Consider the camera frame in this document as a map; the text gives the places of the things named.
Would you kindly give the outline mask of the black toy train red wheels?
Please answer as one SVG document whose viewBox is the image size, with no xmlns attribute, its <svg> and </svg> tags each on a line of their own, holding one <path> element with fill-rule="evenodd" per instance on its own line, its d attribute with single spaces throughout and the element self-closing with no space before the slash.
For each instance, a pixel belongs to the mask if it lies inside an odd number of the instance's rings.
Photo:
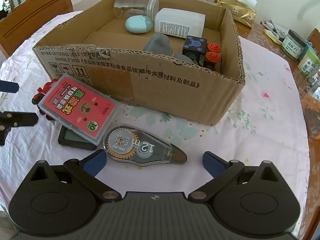
<svg viewBox="0 0 320 240">
<path fill-rule="evenodd" d="M 189 35 L 185 39 L 182 54 L 199 66 L 214 70 L 215 66 L 221 61 L 221 51 L 221 46 L 217 43 Z"/>
</svg>

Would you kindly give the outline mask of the light blue oval case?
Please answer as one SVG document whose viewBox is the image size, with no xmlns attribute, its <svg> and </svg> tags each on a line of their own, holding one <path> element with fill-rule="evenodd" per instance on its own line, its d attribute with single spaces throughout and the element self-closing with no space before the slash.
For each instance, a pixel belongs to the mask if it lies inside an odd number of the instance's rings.
<svg viewBox="0 0 320 240">
<path fill-rule="evenodd" d="M 135 15 L 126 20 L 125 28 L 133 34 L 144 34 L 153 28 L 153 21 L 148 16 Z"/>
</svg>

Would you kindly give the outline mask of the white translucent plastic box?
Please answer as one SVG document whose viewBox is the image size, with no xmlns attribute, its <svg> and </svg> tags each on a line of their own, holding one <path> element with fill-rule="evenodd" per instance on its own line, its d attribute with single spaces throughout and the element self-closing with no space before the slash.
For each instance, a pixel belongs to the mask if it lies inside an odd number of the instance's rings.
<svg viewBox="0 0 320 240">
<path fill-rule="evenodd" d="M 163 8 L 157 12 L 154 30 L 157 33 L 174 37 L 201 37 L 206 16 L 193 11 Z"/>
</svg>

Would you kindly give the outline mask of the clear plastic jar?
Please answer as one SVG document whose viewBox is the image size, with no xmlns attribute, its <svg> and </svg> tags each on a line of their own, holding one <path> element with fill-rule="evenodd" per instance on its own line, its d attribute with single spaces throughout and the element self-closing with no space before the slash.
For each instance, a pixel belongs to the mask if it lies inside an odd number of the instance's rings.
<svg viewBox="0 0 320 240">
<path fill-rule="evenodd" d="M 126 14 L 148 16 L 154 21 L 159 12 L 159 0 L 116 0 L 114 7 Z"/>
</svg>

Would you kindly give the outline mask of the small black digital device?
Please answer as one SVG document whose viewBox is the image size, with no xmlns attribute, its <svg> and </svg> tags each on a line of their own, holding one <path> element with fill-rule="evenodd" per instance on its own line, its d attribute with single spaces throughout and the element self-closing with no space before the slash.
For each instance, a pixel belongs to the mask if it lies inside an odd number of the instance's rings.
<svg viewBox="0 0 320 240">
<path fill-rule="evenodd" d="M 88 142 L 84 138 L 80 137 L 72 130 L 67 129 L 65 126 L 61 126 L 60 133 L 57 142 L 61 146 L 67 146 L 72 148 L 78 148 L 82 150 L 96 150 L 97 146 Z"/>
</svg>

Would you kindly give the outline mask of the correction tape dispenser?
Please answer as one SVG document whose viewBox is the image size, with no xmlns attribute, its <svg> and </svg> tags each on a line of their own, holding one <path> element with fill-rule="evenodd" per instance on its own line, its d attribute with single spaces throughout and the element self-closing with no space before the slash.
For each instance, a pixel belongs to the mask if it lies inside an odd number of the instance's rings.
<svg viewBox="0 0 320 240">
<path fill-rule="evenodd" d="M 106 132 L 103 147 L 112 159 L 137 166 L 182 165 L 187 162 L 186 153 L 174 144 L 125 124 L 114 126 Z"/>
</svg>

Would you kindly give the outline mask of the pink card box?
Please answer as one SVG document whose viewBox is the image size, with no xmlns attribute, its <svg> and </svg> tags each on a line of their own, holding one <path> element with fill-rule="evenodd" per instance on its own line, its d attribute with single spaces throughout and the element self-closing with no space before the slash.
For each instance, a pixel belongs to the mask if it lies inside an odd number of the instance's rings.
<svg viewBox="0 0 320 240">
<path fill-rule="evenodd" d="M 39 108 L 97 146 L 118 113 L 120 103 L 76 78 L 63 74 L 41 99 Z"/>
</svg>

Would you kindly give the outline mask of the wooden chair left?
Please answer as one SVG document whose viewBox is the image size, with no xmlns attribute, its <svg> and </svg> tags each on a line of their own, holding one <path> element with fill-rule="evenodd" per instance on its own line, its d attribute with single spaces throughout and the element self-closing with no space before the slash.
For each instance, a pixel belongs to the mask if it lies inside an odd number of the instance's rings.
<svg viewBox="0 0 320 240">
<path fill-rule="evenodd" d="M 1 52 L 10 57 L 35 31 L 57 15 L 73 11 L 71 0 L 31 0 L 1 19 Z"/>
</svg>

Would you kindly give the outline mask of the pink floral tablecloth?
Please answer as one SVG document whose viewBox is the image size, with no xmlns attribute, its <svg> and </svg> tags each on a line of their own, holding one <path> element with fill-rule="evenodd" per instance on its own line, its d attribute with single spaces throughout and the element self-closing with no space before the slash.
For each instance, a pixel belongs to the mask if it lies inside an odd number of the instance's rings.
<svg viewBox="0 0 320 240">
<path fill-rule="evenodd" d="M 43 25 L 1 66 L 1 80 L 19 84 L 17 93 L 1 93 L 1 112 L 34 112 L 36 90 L 49 81 L 32 51 L 34 44 L 58 24 L 80 11 L 56 16 Z M 139 167 L 108 157 L 97 178 L 122 195 L 127 191 L 191 191 L 212 177 L 202 166 L 211 151 L 222 159 L 247 165 L 274 163 L 304 208 L 309 182 L 308 136 L 299 92 L 288 63 L 267 49 L 239 37 L 246 84 L 215 126 L 204 126 L 167 113 L 122 104 L 116 123 L 129 124 L 166 138 L 187 154 L 184 165 Z M 90 151 L 57 143 L 61 125 L 39 116 L 33 127 L 12 128 L 1 146 L 1 206 L 8 207 L 18 186 L 36 161 L 60 165 L 82 159 Z"/>
</svg>

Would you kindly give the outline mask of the brown cardboard box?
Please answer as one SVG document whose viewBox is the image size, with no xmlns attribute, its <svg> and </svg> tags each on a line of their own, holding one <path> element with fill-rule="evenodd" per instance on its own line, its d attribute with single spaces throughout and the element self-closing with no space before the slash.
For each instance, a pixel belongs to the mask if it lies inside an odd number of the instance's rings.
<svg viewBox="0 0 320 240">
<path fill-rule="evenodd" d="M 232 13 L 205 0 L 159 0 L 160 8 L 204 14 L 203 37 L 221 46 L 221 61 L 207 69 L 175 58 L 184 40 L 170 38 L 170 55 L 144 51 L 152 33 L 133 35 L 116 0 L 96 5 L 57 25 L 33 52 L 51 79 L 71 74 L 134 105 L 217 124 L 245 86 L 241 43 Z"/>
</svg>

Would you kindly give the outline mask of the large black lid jar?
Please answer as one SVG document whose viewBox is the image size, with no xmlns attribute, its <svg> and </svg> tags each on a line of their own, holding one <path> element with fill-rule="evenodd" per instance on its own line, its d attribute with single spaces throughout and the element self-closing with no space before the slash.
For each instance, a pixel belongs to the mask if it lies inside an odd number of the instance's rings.
<svg viewBox="0 0 320 240">
<path fill-rule="evenodd" d="M 301 103 L 308 133 L 312 139 L 319 140 L 319 80 L 309 89 L 309 91 L 303 97 Z"/>
</svg>

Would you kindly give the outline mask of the green lid spice jar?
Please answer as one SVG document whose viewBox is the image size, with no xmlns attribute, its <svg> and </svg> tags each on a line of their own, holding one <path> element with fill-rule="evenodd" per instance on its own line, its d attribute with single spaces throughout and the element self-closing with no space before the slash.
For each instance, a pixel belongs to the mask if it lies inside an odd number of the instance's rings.
<svg viewBox="0 0 320 240">
<path fill-rule="evenodd" d="M 298 68 L 299 71 L 304 75 L 308 76 L 319 64 L 319 58 L 313 49 L 308 49 L 306 54 L 300 61 Z"/>
</svg>

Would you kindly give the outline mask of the green label glass jar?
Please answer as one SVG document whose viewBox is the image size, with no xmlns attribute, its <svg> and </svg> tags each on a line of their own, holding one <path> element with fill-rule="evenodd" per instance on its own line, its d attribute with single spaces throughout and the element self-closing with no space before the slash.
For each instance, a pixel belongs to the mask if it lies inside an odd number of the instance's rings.
<svg viewBox="0 0 320 240">
<path fill-rule="evenodd" d="M 300 57 L 305 47 L 306 41 L 292 29 L 289 29 L 281 44 L 284 53 L 294 60 Z"/>
</svg>

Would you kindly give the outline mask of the gold tissue pack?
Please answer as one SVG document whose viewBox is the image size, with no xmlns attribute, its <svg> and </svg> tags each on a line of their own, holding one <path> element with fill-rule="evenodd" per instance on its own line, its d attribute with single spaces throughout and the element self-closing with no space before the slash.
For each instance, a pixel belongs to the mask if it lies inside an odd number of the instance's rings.
<svg viewBox="0 0 320 240">
<path fill-rule="evenodd" d="M 231 11 L 233 19 L 252 28 L 256 11 L 256 0 L 217 0 L 217 5 Z"/>
</svg>

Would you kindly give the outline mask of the wooden chair right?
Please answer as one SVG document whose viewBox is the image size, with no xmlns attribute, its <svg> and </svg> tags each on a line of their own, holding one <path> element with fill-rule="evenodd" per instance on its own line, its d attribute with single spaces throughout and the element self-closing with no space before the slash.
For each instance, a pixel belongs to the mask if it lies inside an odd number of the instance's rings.
<svg viewBox="0 0 320 240">
<path fill-rule="evenodd" d="M 314 49 L 317 55 L 320 53 L 320 32 L 315 28 L 306 39 L 310 42 L 311 47 Z"/>
</svg>

